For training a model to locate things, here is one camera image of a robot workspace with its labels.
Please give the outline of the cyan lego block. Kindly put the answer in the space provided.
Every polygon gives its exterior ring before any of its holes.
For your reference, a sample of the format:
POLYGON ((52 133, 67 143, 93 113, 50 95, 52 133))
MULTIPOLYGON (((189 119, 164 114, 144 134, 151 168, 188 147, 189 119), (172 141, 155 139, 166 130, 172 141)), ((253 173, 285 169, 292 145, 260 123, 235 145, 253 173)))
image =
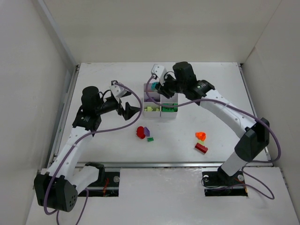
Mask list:
POLYGON ((153 83, 151 83, 151 86, 150 86, 150 90, 151 91, 157 91, 157 89, 156 89, 156 85, 158 84, 158 82, 153 82, 153 83))

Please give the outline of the purple lego plate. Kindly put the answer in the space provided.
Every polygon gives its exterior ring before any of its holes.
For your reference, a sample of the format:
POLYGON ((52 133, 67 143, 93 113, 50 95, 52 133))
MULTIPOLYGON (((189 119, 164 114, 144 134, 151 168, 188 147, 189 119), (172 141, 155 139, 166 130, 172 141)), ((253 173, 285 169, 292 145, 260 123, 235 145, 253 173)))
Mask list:
POLYGON ((160 102, 160 96, 145 98, 144 102, 160 102))

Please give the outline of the lime green lego brick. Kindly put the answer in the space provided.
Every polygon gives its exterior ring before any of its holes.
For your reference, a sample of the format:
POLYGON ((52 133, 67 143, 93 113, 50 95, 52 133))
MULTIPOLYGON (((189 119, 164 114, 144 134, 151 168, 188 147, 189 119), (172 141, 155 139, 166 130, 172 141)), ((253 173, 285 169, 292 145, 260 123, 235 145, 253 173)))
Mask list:
POLYGON ((153 111, 153 108, 150 107, 150 106, 148 106, 147 108, 145 108, 145 111, 146 111, 146 112, 152 112, 152 111, 153 111))

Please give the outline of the small purple lego brick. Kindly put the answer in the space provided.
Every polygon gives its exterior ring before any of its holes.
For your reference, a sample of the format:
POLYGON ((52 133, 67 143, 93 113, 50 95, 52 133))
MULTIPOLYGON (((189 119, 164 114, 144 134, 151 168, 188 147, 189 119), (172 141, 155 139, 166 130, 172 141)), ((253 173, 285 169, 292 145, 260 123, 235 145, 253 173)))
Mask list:
POLYGON ((150 137, 150 130, 147 128, 147 127, 144 127, 144 135, 146 136, 146 137, 150 137))

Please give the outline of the orange lego piece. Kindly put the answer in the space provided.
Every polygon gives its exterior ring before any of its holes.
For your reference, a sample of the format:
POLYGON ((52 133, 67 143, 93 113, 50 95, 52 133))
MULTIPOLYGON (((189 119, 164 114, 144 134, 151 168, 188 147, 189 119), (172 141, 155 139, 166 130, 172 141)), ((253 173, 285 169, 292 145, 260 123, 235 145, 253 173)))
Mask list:
POLYGON ((196 132, 195 136, 198 140, 205 141, 206 133, 205 132, 196 132))

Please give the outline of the pale lime lego brick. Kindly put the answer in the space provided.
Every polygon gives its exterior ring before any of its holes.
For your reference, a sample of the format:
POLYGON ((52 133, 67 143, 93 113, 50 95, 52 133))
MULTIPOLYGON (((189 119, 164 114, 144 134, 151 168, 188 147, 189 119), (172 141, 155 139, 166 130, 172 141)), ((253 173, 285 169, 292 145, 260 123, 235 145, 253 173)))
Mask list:
POLYGON ((197 143, 200 144, 200 145, 203 145, 203 146, 205 145, 204 141, 202 141, 202 140, 198 140, 197 143))

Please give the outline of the large red lego brick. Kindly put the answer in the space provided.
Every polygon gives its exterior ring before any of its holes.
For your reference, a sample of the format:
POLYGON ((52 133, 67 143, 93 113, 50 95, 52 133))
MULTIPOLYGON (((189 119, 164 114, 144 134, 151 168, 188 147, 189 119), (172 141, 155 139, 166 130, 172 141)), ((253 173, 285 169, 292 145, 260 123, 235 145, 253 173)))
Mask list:
POLYGON ((204 145, 197 143, 195 145, 195 149, 199 150, 200 152, 202 152, 203 154, 206 154, 206 152, 208 151, 208 148, 205 147, 204 145))

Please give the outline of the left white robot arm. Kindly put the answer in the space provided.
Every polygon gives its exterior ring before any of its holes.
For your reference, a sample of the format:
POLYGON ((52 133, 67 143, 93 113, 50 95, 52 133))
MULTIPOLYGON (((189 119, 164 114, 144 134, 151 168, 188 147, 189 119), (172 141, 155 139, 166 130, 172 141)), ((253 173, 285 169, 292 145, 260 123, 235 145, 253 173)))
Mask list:
POLYGON ((98 129, 101 115, 116 111, 124 120, 131 119, 135 114, 141 115, 141 106, 121 104, 121 98, 134 94, 130 88, 113 81, 109 92, 111 95, 105 98, 95 86, 82 90, 82 104, 72 124, 68 141, 51 166, 36 175, 34 189, 37 202, 47 215, 51 214, 48 209, 70 212, 82 191, 94 182, 105 180, 105 167, 101 163, 88 162, 81 171, 74 172, 87 144, 95 134, 101 133, 98 129))

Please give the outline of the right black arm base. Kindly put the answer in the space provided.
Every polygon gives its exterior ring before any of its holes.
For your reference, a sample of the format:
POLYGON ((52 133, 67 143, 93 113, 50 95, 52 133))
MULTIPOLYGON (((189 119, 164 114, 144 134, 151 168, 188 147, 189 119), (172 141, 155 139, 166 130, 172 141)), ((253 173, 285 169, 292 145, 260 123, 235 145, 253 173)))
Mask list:
POLYGON ((231 177, 220 170, 203 171, 201 183, 206 197, 248 196, 242 171, 231 177))

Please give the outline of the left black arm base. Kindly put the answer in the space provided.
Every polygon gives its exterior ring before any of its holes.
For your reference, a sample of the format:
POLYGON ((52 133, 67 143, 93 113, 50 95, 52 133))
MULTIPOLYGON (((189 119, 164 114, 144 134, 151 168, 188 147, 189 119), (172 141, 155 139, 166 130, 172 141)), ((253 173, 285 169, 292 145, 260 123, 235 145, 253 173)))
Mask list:
POLYGON ((85 196, 85 189, 89 197, 117 197, 119 196, 120 172, 106 170, 98 162, 88 162, 74 175, 73 184, 80 197, 85 196))

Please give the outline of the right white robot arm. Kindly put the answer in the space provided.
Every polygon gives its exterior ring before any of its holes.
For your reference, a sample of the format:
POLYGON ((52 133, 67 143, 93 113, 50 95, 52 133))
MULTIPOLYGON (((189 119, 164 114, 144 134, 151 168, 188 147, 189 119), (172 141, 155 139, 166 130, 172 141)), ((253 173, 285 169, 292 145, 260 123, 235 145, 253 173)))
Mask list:
POLYGON ((158 93, 166 98, 171 98, 176 93, 184 94, 188 100, 222 120, 240 139, 234 152, 218 170, 204 175, 208 179, 207 186, 236 185, 241 168, 252 162, 269 145, 269 122, 264 118, 255 119, 236 109, 211 83, 197 80, 190 63, 178 62, 172 69, 174 75, 170 75, 164 66, 153 66, 151 75, 152 78, 159 79, 155 86, 158 93))

